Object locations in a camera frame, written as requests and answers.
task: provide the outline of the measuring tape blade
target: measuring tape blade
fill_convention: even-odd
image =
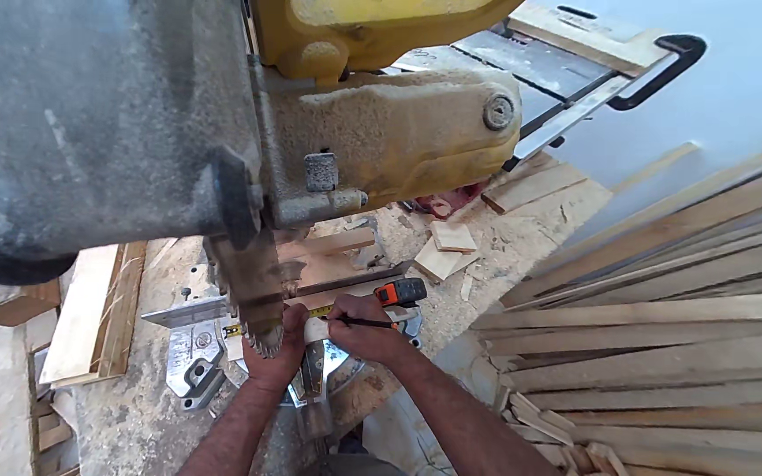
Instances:
[[[331,309],[333,309],[333,304],[330,306],[323,306],[322,308],[311,309],[309,312],[312,318],[318,318],[331,312]],[[239,331],[239,324],[228,325],[223,328],[224,339],[235,336],[239,337],[241,335],[242,334]]]

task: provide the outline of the forearm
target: forearm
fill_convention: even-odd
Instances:
[[[234,400],[190,454],[178,476],[239,476],[249,473],[258,442],[281,395],[254,381],[240,385]]]
[[[413,349],[388,365],[461,476],[557,476],[557,469],[485,405]]]

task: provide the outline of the hand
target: hand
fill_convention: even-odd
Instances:
[[[347,325],[337,320],[340,316],[392,322],[375,295],[355,297],[338,296],[328,314],[331,340],[346,352],[365,360],[384,364],[388,368],[411,352],[418,352],[404,335],[395,329],[365,325]]]
[[[251,383],[261,390],[274,392],[278,395],[287,390],[295,373],[302,365],[305,355],[305,322],[308,318],[304,304],[288,307],[284,304],[284,337],[281,350],[273,358],[263,358],[249,346],[249,341],[243,338],[243,358],[249,369]]]

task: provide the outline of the floor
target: floor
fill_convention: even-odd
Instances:
[[[458,336],[434,359],[472,395],[492,405],[499,373],[473,333]],[[408,475],[455,474],[437,438],[405,389],[397,391],[363,422],[363,444],[370,453],[392,462]]]

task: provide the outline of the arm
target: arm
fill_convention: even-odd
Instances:
[[[433,365],[398,331],[347,326],[336,320],[344,314],[389,321],[377,298],[338,297],[329,314],[331,339],[358,357],[385,365],[396,375],[458,474],[560,474],[533,446]]]
[[[284,339],[275,358],[264,359],[243,339],[249,379],[239,386],[234,400],[187,458],[178,476],[249,473],[263,430],[302,363],[306,320],[307,308],[302,304],[284,310]]]

